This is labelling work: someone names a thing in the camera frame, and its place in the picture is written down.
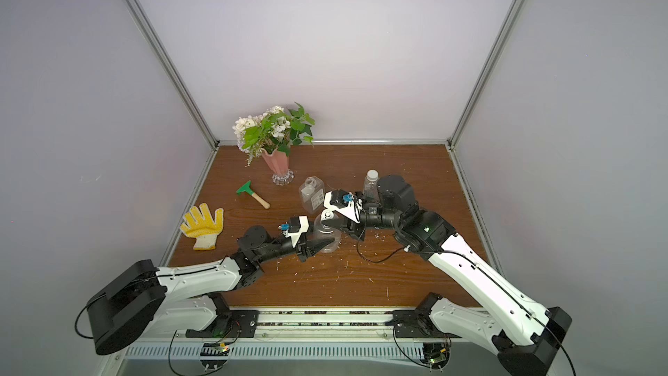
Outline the round clear bottle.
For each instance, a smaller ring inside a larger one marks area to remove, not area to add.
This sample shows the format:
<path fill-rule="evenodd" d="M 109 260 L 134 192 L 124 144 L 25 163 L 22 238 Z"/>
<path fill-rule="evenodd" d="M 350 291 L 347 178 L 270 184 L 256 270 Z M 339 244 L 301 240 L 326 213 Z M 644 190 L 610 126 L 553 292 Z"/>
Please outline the round clear bottle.
<path fill-rule="evenodd" d="M 367 179 L 367 177 L 365 176 L 364 188 L 363 188 L 363 195 L 365 197 L 365 200 L 372 202 L 379 201 L 379 188 L 377 188 L 378 183 L 379 179 L 371 181 Z"/>
<path fill-rule="evenodd" d="M 339 248 L 342 233 L 336 228 L 325 225 L 320 218 L 317 218 L 314 225 L 313 238 L 315 240 L 330 240 L 330 244 L 323 248 L 321 252 L 332 253 Z"/>

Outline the round clear bottle front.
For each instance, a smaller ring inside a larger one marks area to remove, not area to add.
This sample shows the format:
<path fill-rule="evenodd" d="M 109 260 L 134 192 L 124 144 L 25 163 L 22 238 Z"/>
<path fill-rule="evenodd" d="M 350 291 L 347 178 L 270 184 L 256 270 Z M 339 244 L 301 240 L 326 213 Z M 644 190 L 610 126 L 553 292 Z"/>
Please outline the round clear bottle front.
<path fill-rule="evenodd" d="M 367 179 L 367 177 L 365 176 L 364 188 L 363 188 L 363 195 L 365 197 L 365 200 L 372 202 L 379 201 L 379 188 L 377 188 L 378 183 L 379 179 L 371 181 Z"/>

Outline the white cap small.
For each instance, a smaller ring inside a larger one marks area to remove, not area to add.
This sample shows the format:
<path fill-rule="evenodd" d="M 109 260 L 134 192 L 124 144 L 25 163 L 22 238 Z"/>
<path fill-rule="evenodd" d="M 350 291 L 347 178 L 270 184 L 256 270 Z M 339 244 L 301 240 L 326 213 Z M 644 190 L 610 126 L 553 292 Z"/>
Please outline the white cap small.
<path fill-rule="evenodd" d="M 366 175 L 367 179 L 375 181 L 379 179 L 379 173 L 376 170 L 369 170 Z"/>

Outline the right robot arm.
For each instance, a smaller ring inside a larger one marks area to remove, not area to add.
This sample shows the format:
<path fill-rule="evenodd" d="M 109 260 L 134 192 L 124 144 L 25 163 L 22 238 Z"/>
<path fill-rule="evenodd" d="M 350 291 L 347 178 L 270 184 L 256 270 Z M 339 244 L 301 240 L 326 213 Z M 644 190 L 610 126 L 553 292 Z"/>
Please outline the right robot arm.
<path fill-rule="evenodd" d="M 407 252 L 450 276 L 480 306 L 459 306 L 431 293 L 416 309 L 429 332 L 452 334 L 494 354 L 511 375 L 546 375 L 572 325 L 560 307 L 531 299 L 489 266 L 439 214 L 424 209 L 400 176 L 379 179 L 376 199 L 344 190 L 325 195 L 326 224 L 363 241 L 367 230 L 391 230 Z"/>

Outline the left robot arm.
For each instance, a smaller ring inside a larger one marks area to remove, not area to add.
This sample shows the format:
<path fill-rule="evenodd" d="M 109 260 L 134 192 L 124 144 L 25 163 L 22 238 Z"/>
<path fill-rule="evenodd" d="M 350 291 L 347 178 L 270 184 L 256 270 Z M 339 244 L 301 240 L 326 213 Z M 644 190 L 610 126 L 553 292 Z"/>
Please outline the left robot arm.
<path fill-rule="evenodd" d="M 237 252 L 206 264 L 156 267 L 149 259 L 137 261 L 85 306 L 96 353 L 117 353 L 143 336 L 228 332 L 232 320 L 223 292 L 252 285 L 263 275 L 264 262 L 289 255 L 306 261 L 334 241 L 313 238 L 313 224 L 305 217 L 280 229 L 273 238 L 253 226 L 238 239 Z"/>

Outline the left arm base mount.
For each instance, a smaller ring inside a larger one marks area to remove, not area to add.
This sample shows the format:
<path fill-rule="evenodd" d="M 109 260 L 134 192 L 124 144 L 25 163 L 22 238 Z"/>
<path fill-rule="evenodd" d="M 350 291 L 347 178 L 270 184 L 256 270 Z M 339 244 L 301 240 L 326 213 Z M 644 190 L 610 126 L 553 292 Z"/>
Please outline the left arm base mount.
<path fill-rule="evenodd" d="M 253 338 L 257 322 L 259 322 L 258 310 L 231 310 L 217 316 L 204 330 L 196 331 L 188 329 L 185 332 L 185 337 L 209 339 Z"/>

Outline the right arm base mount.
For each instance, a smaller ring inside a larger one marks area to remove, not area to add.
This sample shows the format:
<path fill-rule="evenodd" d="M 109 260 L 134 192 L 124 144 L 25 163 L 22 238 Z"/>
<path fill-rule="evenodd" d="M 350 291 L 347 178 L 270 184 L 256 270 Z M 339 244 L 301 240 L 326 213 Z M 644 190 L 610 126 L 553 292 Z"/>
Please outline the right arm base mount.
<path fill-rule="evenodd" d="M 427 314 L 417 310 L 395 310 L 385 325 L 391 327 L 395 336 L 401 339 L 459 339 L 456 334 L 438 330 Z"/>

